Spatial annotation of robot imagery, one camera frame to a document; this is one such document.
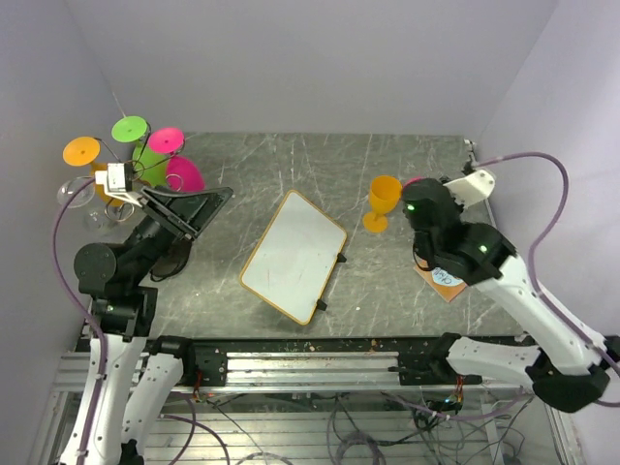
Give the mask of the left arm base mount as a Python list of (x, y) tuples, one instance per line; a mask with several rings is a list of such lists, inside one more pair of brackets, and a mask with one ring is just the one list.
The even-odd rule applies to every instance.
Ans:
[(223, 387), (227, 380), (227, 355), (205, 341), (180, 336), (160, 336), (151, 343), (149, 353), (172, 355), (182, 364), (179, 386)]

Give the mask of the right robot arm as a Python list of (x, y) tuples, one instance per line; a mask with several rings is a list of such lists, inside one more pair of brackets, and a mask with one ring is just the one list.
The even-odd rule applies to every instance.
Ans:
[(444, 334), (426, 365), (436, 382), (480, 376), (532, 390), (556, 410), (575, 413), (598, 402), (619, 359), (619, 339), (589, 328), (563, 304), (534, 288), (527, 265), (494, 227), (465, 222), (464, 209), (486, 200), (494, 176), (481, 170), (453, 181), (417, 178), (401, 191), (414, 231), (413, 254), (493, 299), (531, 336), (526, 347)]

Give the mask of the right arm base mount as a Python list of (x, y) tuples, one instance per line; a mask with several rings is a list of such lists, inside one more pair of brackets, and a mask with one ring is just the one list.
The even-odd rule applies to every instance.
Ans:
[(448, 356), (460, 338), (446, 332), (439, 337), (398, 339), (396, 362), (387, 371), (398, 375), (401, 386), (456, 384), (459, 375), (448, 363)]

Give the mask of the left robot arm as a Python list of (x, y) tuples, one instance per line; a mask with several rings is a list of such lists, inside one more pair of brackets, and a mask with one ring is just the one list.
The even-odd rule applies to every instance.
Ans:
[(176, 385), (198, 372), (192, 340), (160, 336), (145, 372), (134, 378), (155, 317), (158, 291), (143, 279), (182, 241), (196, 240), (233, 189), (195, 193), (141, 188), (142, 218), (121, 243), (82, 246), (74, 259), (78, 290), (91, 299), (84, 310), (93, 335), (77, 418), (61, 464), (141, 464), (146, 439)]

